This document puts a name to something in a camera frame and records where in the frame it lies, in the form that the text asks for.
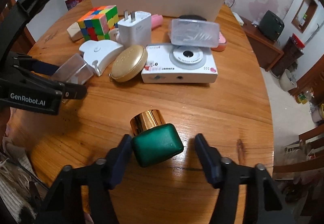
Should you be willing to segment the clear plastic square cup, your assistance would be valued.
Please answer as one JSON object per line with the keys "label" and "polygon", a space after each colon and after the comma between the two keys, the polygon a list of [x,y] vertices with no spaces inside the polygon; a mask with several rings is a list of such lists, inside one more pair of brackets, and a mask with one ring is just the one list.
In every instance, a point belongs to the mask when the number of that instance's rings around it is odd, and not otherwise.
{"label": "clear plastic square cup", "polygon": [[80,54],[74,54],[50,77],[51,80],[84,85],[94,75]]}

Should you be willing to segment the pink cylindrical tube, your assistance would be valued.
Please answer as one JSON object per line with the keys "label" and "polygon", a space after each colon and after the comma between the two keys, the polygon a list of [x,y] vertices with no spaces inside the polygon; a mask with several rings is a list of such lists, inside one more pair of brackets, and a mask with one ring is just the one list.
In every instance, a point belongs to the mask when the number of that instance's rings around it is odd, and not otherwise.
{"label": "pink cylindrical tube", "polygon": [[160,27],[162,24],[163,24],[163,16],[162,15],[158,15],[158,14],[151,15],[152,30]]}

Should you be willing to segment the wooden tv cabinet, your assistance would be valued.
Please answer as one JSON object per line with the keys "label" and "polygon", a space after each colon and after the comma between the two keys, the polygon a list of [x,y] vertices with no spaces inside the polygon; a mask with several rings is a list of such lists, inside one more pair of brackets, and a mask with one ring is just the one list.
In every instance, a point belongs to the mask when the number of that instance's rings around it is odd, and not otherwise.
{"label": "wooden tv cabinet", "polygon": [[250,20],[247,20],[243,16],[241,16],[241,19],[244,22],[242,29],[256,55],[259,66],[269,71],[283,56],[284,52],[279,49],[279,45],[276,41],[271,41],[262,35],[259,29],[252,25]]}

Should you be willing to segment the black small object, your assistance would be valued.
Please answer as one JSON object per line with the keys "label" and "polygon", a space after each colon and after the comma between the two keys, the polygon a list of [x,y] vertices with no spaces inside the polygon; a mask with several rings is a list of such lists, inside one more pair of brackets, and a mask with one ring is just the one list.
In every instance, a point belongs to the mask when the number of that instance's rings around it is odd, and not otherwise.
{"label": "black small object", "polygon": [[198,15],[181,15],[178,17],[179,19],[185,19],[185,20],[200,20],[200,21],[206,21],[207,19]]}

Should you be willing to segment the beige eraser block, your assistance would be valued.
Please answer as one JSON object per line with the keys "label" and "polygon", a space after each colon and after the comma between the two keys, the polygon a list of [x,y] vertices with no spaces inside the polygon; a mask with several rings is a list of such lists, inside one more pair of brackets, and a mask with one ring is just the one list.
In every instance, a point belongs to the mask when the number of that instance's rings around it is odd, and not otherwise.
{"label": "beige eraser block", "polygon": [[79,27],[79,24],[77,22],[71,24],[66,31],[73,42],[76,42],[83,38],[81,28]]}

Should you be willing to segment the gold round compact case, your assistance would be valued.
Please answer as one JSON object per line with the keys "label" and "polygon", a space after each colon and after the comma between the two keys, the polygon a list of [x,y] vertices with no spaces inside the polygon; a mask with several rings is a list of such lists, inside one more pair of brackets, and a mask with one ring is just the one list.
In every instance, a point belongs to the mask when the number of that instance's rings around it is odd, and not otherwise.
{"label": "gold round compact case", "polygon": [[132,45],[125,49],[115,59],[110,78],[118,83],[123,83],[134,78],[144,68],[148,52],[141,45]]}

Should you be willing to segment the colourful puzzle cube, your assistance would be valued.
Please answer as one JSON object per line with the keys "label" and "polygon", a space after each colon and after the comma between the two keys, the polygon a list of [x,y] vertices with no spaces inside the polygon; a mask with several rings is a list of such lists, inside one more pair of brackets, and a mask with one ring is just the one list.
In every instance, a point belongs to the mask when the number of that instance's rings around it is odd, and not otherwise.
{"label": "colourful puzzle cube", "polygon": [[94,7],[77,20],[85,41],[110,40],[109,32],[116,28],[119,15],[116,5]]}

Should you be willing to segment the white power adapter plug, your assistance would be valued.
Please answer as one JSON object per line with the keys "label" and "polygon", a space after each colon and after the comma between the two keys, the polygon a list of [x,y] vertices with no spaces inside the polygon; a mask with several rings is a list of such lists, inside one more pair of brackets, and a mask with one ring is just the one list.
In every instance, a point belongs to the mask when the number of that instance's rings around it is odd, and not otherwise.
{"label": "white power adapter plug", "polygon": [[125,48],[141,45],[144,48],[151,44],[151,13],[145,11],[125,10],[124,18],[117,23],[119,33],[116,41]]}

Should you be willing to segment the white crescent-shaped device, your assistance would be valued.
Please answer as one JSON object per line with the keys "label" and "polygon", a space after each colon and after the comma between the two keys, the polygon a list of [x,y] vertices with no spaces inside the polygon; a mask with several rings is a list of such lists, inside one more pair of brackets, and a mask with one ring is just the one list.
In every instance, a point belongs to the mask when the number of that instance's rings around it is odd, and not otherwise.
{"label": "white crescent-shaped device", "polygon": [[88,40],[79,47],[85,62],[94,74],[101,76],[106,68],[125,50],[122,44],[113,40]]}

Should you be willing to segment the green perfume bottle gold cap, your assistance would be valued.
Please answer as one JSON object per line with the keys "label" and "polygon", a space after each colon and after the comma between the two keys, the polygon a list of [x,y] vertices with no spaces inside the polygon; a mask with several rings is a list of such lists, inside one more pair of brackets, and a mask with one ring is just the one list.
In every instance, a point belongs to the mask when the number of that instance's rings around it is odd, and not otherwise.
{"label": "green perfume bottle gold cap", "polygon": [[158,109],[146,110],[130,120],[134,156],[146,168],[162,163],[184,150],[175,126],[166,123]]}

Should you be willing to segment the pink puff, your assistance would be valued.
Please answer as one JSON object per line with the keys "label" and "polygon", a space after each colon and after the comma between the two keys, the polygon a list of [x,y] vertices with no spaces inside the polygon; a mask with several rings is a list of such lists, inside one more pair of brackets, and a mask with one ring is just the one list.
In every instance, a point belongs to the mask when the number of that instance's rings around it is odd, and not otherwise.
{"label": "pink puff", "polygon": [[218,46],[214,47],[214,48],[211,48],[211,50],[217,51],[217,52],[222,52],[222,51],[225,50],[226,45],[227,45],[227,40],[224,37],[224,35],[220,32],[219,33],[219,39],[218,39]]}

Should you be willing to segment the white toy camera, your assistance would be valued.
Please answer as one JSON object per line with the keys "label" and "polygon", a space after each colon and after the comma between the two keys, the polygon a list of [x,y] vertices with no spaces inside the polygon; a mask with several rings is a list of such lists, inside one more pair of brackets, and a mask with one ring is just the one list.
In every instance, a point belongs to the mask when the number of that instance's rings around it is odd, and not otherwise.
{"label": "white toy camera", "polygon": [[146,47],[148,58],[141,77],[144,83],[214,83],[218,71],[210,48],[171,43]]}

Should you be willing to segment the clear plastic toothpick box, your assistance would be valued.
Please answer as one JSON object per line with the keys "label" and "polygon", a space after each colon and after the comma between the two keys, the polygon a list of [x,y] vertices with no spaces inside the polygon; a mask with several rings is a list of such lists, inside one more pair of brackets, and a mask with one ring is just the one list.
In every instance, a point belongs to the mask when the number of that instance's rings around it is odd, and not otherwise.
{"label": "clear plastic toothpick box", "polygon": [[219,43],[220,25],[215,22],[176,18],[169,29],[173,45],[216,48]]}

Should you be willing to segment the dark bin with red lid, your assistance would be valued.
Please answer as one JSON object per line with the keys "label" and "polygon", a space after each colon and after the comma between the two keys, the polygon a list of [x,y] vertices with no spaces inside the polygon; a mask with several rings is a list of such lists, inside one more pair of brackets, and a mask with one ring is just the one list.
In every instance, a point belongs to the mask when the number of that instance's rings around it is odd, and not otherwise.
{"label": "dark bin with red lid", "polygon": [[271,73],[280,77],[291,64],[304,55],[304,47],[302,41],[293,33],[283,47],[283,56],[272,67]]}

